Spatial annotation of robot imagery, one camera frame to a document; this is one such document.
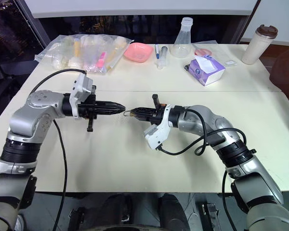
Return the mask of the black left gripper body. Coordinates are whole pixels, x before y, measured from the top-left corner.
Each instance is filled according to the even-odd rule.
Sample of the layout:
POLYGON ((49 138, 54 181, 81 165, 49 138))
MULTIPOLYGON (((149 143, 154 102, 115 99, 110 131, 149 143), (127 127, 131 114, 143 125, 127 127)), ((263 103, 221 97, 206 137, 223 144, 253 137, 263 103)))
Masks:
POLYGON ((81 102, 78 104, 78 112, 79 116, 85 119, 88 119, 88 132, 93 132, 93 121, 97 118, 97 115, 95 113, 95 106, 96 106, 96 86, 92 86, 92 91, 87 97, 87 99, 84 102, 81 102))

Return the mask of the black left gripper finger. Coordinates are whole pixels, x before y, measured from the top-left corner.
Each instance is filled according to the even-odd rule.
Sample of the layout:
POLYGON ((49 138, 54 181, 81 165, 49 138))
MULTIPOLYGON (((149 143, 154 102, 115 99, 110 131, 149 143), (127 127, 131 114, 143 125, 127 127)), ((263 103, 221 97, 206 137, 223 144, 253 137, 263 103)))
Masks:
POLYGON ((98 101, 98 107, 105 110, 124 110, 123 105, 109 101, 98 101))
POLYGON ((99 115, 115 115, 115 114, 120 114, 124 112, 124 109, 98 109, 98 114, 99 115))

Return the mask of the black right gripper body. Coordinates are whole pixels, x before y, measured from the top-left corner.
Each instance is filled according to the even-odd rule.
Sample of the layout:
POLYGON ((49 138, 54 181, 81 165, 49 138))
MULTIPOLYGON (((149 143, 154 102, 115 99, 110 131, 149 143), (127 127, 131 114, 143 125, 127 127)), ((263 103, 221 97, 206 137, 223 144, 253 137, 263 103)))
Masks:
POLYGON ((151 113, 151 117, 149 121, 152 125, 153 124, 159 125, 163 119, 164 111, 167 105, 159 102, 157 94, 153 94, 152 99, 153 99, 155 109, 151 113))

